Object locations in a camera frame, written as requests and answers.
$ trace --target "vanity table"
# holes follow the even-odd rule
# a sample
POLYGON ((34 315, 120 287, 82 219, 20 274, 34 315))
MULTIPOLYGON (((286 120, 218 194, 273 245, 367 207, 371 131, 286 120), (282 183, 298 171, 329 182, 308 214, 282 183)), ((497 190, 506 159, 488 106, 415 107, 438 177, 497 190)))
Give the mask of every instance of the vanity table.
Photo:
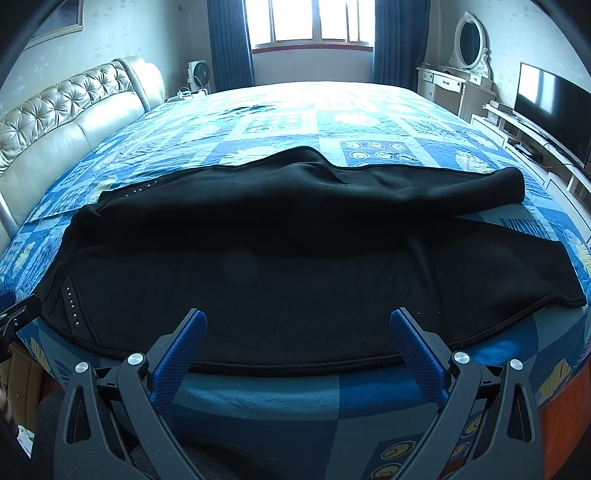
POLYGON ((473 114, 486 116, 482 106, 496 98, 484 28, 470 12, 457 24, 449 65, 433 68, 424 64, 417 71, 417 93, 466 122, 473 114))

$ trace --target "blue curtain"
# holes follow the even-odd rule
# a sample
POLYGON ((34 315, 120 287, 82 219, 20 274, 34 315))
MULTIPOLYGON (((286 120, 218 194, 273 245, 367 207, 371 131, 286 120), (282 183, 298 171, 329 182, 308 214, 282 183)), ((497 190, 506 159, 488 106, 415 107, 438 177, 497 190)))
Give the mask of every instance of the blue curtain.
POLYGON ((375 0, 373 83, 417 90, 430 10, 431 0, 375 0))
POLYGON ((254 86, 245 0, 207 0, 207 17, 216 90, 254 86))

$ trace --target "white cabinet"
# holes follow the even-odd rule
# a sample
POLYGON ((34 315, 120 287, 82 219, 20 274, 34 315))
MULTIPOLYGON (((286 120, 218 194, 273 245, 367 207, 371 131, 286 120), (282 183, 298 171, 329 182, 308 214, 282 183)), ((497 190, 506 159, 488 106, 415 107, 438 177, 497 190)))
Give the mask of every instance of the white cabinet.
POLYGON ((530 171, 562 207, 587 245, 591 247, 591 181, 569 158, 561 155, 545 138, 519 118, 491 105, 485 105, 485 109, 494 114, 498 124, 494 125, 475 115, 472 117, 472 127, 500 145, 530 171), (520 140, 534 146, 540 152, 543 164, 534 162, 512 145, 520 140))
POLYGON ((474 74, 451 70, 454 74, 417 67, 417 93, 466 122, 470 122, 472 115, 486 115, 482 106, 496 98, 496 93, 490 90, 492 82, 474 74))

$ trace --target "orange bed frame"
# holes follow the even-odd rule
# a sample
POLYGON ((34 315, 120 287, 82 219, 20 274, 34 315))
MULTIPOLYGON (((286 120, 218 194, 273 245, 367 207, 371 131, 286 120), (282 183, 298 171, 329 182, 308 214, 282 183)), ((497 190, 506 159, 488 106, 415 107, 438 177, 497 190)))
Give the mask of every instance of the orange bed frame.
POLYGON ((550 480, 568 460, 591 424, 591 364, 540 410, 544 478, 550 480))

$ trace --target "silver screw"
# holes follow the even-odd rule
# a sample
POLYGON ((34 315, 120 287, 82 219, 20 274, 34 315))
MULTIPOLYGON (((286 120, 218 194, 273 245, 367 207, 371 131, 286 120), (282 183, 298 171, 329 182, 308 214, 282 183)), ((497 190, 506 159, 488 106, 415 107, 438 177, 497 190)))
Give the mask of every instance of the silver screw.
POLYGON ((470 356, 464 352, 456 352, 453 354, 453 359, 459 364, 466 364, 470 361, 470 356))
POLYGON ((509 365, 514 368, 515 370, 522 370, 523 369, 523 364, 517 360, 516 358, 514 358, 513 360, 511 360, 509 362, 509 365))
POLYGON ((86 362, 80 362, 76 365, 76 372, 82 374, 88 370, 88 364, 86 362))
POLYGON ((130 365, 137 365, 144 361, 144 356, 141 353, 132 353, 127 357, 127 363, 130 365))

